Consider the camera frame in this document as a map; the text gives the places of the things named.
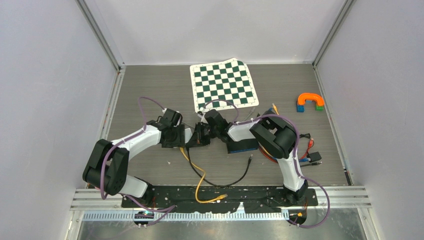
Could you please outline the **black network switch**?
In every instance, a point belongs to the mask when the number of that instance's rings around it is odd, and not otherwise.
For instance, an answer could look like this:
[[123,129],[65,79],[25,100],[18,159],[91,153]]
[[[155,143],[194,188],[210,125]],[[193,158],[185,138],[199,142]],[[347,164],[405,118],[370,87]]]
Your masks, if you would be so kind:
[[259,148],[259,144],[256,139],[243,139],[241,141],[231,141],[226,143],[227,153],[241,153],[247,151],[254,151]]

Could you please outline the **small white grey hub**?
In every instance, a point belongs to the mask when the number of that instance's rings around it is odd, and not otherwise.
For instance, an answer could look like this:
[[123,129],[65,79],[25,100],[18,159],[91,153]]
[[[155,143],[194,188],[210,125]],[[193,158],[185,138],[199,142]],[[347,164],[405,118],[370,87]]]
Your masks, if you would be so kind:
[[184,143],[187,144],[193,135],[193,131],[191,128],[184,129]]

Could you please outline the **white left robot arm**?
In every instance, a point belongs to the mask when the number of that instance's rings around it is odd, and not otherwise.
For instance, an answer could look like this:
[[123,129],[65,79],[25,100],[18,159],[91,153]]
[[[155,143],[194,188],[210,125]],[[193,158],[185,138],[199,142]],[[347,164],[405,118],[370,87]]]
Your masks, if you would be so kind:
[[171,109],[148,121],[141,129],[130,135],[108,141],[98,140],[90,154],[82,179],[103,190],[104,195],[130,195],[141,207],[153,202],[149,184],[128,175],[129,161],[142,151],[161,145],[162,148],[183,148],[193,135],[182,123],[183,116]]

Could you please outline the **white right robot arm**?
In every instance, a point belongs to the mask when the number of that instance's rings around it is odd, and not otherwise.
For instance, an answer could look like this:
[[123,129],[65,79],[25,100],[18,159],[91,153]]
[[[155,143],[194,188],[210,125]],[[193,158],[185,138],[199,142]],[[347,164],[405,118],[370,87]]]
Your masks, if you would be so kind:
[[207,146],[218,138],[227,152],[238,153],[263,149],[276,159],[283,176],[283,195],[291,205],[299,205],[306,197],[308,181],[301,172],[298,159],[300,135],[287,118],[267,110],[255,118],[227,121],[216,110],[204,114],[186,143],[187,148]]

